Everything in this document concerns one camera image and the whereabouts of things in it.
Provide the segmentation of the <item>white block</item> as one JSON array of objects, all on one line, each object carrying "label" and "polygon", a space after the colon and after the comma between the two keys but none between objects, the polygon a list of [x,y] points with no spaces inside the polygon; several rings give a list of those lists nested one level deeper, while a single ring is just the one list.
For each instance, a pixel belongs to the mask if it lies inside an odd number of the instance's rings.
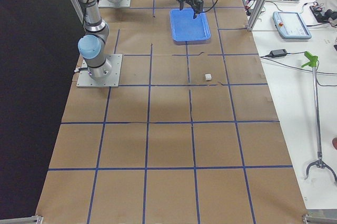
[{"label": "white block", "polygon": [[211,81],[212,80],[212,75],[211,74],[205,74],[205,80],[206,81]]}]

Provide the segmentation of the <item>blue plastic tray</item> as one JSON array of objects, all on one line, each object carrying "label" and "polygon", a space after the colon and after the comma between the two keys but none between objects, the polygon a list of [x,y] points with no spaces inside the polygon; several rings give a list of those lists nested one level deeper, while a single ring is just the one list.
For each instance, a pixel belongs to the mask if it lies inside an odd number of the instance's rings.
[{"label": "blue plastic tray", "polygon": [[192,8],[170,10],[171,35],[175,42],[201,42],[211,38],[206,14],[193,16]]}]

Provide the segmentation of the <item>teach pendant with screen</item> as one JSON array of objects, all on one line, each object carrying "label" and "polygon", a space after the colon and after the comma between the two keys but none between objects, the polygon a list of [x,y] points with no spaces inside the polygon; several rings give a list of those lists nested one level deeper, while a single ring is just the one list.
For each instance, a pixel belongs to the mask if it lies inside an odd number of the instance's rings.
[{"label": "teach pendant with screen", "polygon": [[274,12],[275,27],[282,39],[309,40],[312,35],[297,12]]}]

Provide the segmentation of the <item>black power adapter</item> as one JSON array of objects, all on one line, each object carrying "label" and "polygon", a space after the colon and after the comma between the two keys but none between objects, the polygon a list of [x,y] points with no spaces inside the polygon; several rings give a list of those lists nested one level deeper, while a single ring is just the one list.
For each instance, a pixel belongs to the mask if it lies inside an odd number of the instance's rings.
[{"label": "black power adapter", "polygon": [[270,51],[269,56],[271,58],[278,58],[278,57],[284,57],[287,54],[288,54],[288,52],[286,51],[286,49],[276,49],[276,50]]}]

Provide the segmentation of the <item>brown paper table cover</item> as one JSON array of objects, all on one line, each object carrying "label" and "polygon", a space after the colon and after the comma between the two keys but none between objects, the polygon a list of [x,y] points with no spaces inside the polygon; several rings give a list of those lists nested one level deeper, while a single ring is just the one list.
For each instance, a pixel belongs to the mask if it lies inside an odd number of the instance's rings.
[{"label": "brown paper table cover", "polygon": [[176,0],[101,11],[120,86],[72,83],[36,209],[44,223],[301,223],[242,2],[204,2],[211,38],[185,44],[171,36]]}]

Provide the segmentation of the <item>green handled reach grabber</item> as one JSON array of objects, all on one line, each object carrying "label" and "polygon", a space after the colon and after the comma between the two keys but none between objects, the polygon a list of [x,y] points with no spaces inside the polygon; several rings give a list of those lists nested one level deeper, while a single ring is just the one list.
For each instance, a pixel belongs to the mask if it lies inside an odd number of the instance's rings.
[{"label": "green handled reach grabber", "polygon": [[336,173],[335,171],[323,161],[322,153],[322,143],[321,143],[321,125],[320,125],[320,113],[319,113],[319,97],[318,97],[318,79],[316,75],[316,69],[318,66],[318,57],[312,55],[310,52],[305,51],[304,56],[308,59],[308,62],[303,64],[301,67],[309,66],[312,68],[312,78],[313,78],[313,93],[314,93],[314,111],[315,111],[315,130],[316,130],[316,145],[317,145],[317,160],[308,164],[305,174],[306,178],[309,177],[310,168],[316,166],[320,169],[328,169],[334,178],[334,183],[336,184]]}]

